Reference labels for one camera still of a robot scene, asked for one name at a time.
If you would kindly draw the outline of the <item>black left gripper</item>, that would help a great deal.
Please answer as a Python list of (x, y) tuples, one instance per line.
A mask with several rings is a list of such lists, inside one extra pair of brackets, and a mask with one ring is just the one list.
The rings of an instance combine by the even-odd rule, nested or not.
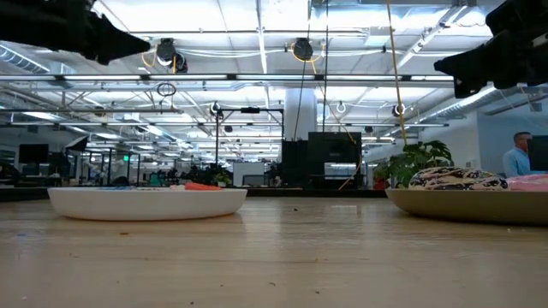
[(0, 0), (0, 40), (81, 53), (101, 65), (151, 44), (91, 11), (96, 0)]

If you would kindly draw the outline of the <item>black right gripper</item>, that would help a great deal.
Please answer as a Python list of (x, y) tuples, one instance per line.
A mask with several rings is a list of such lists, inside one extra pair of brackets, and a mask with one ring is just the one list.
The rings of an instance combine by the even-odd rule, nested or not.
[(455, 98), (468, 98), (491, 84), (548, 83), (548, 0), (505, 0), (485, 18), (492, 38), (433, 64), (451, 76)]

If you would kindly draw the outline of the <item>chocolate sprinkled donut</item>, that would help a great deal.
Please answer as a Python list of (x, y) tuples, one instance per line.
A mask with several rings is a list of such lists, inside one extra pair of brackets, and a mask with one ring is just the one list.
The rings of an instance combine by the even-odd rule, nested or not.
[(501, 176), (481, 169), (435, 167), (422, 169), (408, 183), (412, 190), (506, 191), (508, 182)]

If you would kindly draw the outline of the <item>pink frosted donut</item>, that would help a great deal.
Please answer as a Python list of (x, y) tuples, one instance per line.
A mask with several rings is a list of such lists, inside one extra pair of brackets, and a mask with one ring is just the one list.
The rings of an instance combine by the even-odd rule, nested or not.
[(520, 175), (506, 181), (512, 191), (548, 192), (548, 174)]

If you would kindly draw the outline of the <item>red frosted donut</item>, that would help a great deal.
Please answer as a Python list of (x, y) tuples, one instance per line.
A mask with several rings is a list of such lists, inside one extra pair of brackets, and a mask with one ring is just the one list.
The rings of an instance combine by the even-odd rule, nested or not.
[(221, 187), (210, 186), (205, 184), (200, 184), (196, 182), (188, 182), (184, 185), (186, 190), (189, 191), (222, 191)]

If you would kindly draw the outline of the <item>person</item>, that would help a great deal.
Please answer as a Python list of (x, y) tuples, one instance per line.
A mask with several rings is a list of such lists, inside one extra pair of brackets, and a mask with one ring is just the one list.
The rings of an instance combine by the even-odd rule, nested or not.
[(503, 155), (503, 172), (507, 178), (532, 175), (528, 156), (529, 132), (519, 132), (513, 137), (514, 147)]

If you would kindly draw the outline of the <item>green potted plant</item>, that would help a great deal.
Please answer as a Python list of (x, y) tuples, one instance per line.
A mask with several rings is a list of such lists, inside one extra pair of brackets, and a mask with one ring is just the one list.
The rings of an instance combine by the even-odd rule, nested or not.
[(411, 178), (423, 169), (453, 166), (449, 147), (439, 140), (405, 145), (372, 170), (373, 188), (407, 188)]

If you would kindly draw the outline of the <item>black computer monitor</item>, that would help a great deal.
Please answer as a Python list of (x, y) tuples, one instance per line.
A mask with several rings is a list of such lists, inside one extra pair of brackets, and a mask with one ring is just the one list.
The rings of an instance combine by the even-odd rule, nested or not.
[(533, 136), (527, 142), (530, 169), (548, 171), (548, 135)]

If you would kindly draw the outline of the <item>grey-green round plate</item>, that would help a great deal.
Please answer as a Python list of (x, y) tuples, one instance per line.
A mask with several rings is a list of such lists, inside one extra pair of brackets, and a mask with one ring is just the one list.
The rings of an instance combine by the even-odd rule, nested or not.
[(548, 192), (387, 189), (385, 193), (413, 216), (548, 227)]

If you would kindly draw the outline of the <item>black equipment cabinet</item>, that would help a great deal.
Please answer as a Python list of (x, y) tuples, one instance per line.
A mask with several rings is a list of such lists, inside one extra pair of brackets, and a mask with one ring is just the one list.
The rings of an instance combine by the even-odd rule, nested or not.
[(360, 133), (311, 132), (282, 143), (281, 178), (306, 190), (356, 190), (363, 183)]

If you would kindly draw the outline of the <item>white round plate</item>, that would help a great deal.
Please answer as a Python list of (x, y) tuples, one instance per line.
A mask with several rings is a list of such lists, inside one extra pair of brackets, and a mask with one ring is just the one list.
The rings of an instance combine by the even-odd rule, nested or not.
[(105, 191), (100, 187), (53, 187), (48, 195), (53, 209), (61, 216), (95, 221), (172, 221), (233, 214), (243, 206), (247, 190), (136, 187)]

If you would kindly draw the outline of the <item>black gantry frame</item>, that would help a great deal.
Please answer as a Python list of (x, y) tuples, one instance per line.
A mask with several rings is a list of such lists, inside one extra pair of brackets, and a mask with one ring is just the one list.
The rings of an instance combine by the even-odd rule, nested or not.
[(241, 107), (241, 108), (221, 108), (218, 107), (215, 114), (215, 165), (219, 165), (219, 128), (224, 124), (234, 113), (241, 114), (259, 114), (265, 112), (281, 127), (280, 140), (285, 139), (285, 116), (284, 109), (280, 108), (260, 108), (260, 107)]

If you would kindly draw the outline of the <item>black aluminium table frame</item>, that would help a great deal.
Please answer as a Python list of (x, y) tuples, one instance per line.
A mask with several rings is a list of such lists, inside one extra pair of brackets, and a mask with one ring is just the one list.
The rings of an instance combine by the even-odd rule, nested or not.
[[(259, 198), (387, 198), (384, 190), (301, 190), (249, 188), (248, 197)], [(0, 203), (48, 199), (45, 187), (0, 187)]]

